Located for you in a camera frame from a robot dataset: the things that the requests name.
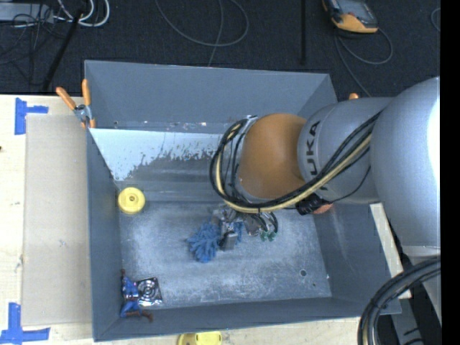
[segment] yellow cable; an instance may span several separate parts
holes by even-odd
[[[255,207],[242,207],[238,206],[235,203],[225,201],[224,202],[229,206],[232,207],[234,210],[243,212],[243,213],[260,213],[260,212],[273,212],[276,210],[280,210],[282,208],[286,208],[288,206],[291,206],[293,204],[296,204],[297,202],[300,202],[304,198],[308,197],[310,194],[314,193],[317,189],[321,188],[323,185],[327,184],[332,178],[334,178],[337,174],[339,174],[352,160],[355,158],[365,147],[367,147],[370,143],[371,140],[371,134],[369,134],[362,142],[361,144],[347,157],[345,160],[340,162],[334,169],[332,169],[330,172],[328,172],[326,175],[324,175],[318,182],[316,182],[314,185],[309,187],[309,189],[305,190],[301,194],[297,195],[296,197],[291,198],[288,201],[279,203],[274,206],[270,207],[262,207],[262,208],[255,208]],[[216,170],[220,169],[221,165],[221,158],[222,158],[222,153],[219,154],[217,157],[216,161]],[[225,194],[224,189],[222,188],[222,183],[221,179],[219,177],[219,173],[216,172],[216,186],[219,190],[220,193]]]

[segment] gray tray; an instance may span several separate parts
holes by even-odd
[[[244,233],[206,264],[185,241],[221,203],[208,168],[228,125],[273,112],[308,118],[336,102],[328,75],[92,60],[85,72],[98,123],[86,135],[95,340],[360,316],[390,278],[369,206],[278,211],[274,241]],[[141,213],[118,209],[126,186],[146,195]],[[158,279],[153,323],[119,317],[121,268]],[[386,313],[399,311],[395,302]]]

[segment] yellow cap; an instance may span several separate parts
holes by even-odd
[[[145,206],[144,193],[137,188],[125,188],[118,196],[118,206],[124,213],[129,215],[136,214]]]
[[[178,345],[221,345],[222,335],[219,331],[184,333],[180,335]]]

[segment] blue rag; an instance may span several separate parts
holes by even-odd
[[[207,263],[216,256],[220,236],[220,228],[217,225],[205,223],[192,237],[187,239],[187,243],[195,258],[199,262]]]

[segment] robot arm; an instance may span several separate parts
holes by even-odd
[[[230,208],[248,214],[301,212],[305,201],[314,208],[381,202],[409,257],[440,254],[439,98],[439,78],[432,78],[394,98],[339,102],[306,120],[244,119],[214,155],[213,186]],[[232,155],[239,162],[231,162],[228,189],[222,163],[233,139],[242,147]]]

